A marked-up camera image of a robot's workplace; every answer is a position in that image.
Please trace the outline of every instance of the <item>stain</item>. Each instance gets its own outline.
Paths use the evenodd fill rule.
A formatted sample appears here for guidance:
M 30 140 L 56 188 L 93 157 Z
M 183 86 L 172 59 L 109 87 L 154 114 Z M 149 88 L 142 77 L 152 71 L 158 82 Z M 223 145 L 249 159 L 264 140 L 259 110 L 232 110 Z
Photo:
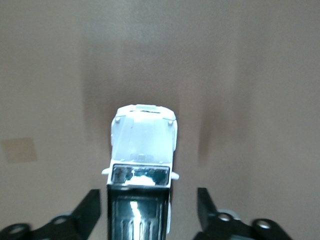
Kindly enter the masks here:
M 37 161 L 37 152 L 32 137 L 5 139 L 1 141 L 2 150 L 9 164 Z

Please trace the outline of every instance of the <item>toy car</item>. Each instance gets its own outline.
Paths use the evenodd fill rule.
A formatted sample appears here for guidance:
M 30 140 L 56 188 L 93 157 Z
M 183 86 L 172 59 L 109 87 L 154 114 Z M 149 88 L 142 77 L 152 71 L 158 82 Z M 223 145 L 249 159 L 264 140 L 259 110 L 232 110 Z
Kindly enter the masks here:
M 110 240 L 165 240 L 170 230 L 173 156 L 178 125 L 155 105 L 121 107 L 111 123 L 108 174 Z

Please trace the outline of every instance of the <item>black metal clamp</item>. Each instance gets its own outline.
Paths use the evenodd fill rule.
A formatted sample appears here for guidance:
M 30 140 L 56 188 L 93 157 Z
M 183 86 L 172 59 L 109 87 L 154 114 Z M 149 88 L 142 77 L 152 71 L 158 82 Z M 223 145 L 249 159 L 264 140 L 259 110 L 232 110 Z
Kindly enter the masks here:
M 193 240 L 292 240 L 274 221 L 260 218 L 252 226 L 244 224 L 228 213 L 219 212 L 208 190 L 197 190 L 197 210 L 202 232 Z
M 100 214 L 100 190 L 92 189 L 71 215 L 57 216 L 36 230 L 26 223 L 7 226 L 0 231 L 0 240 L 86 240 Z

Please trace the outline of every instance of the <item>white toy car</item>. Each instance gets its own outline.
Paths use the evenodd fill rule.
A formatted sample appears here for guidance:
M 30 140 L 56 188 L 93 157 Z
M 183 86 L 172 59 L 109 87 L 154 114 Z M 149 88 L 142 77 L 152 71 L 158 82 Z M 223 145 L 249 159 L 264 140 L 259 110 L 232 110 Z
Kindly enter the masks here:
M 171 181 L 178 125 L 155 105 L 121 107 L 111 124 L 108 174 L 109 240 L 165 240 L 170 230 Z

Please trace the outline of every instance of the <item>tan square patch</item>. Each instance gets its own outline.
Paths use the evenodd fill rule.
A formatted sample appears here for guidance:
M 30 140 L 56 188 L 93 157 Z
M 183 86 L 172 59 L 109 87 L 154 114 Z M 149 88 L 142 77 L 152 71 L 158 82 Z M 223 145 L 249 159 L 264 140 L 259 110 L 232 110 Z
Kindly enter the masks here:
M 37 161 L 35 143 L 32 137 L 2 140 L 1 146 L 9 164 Z

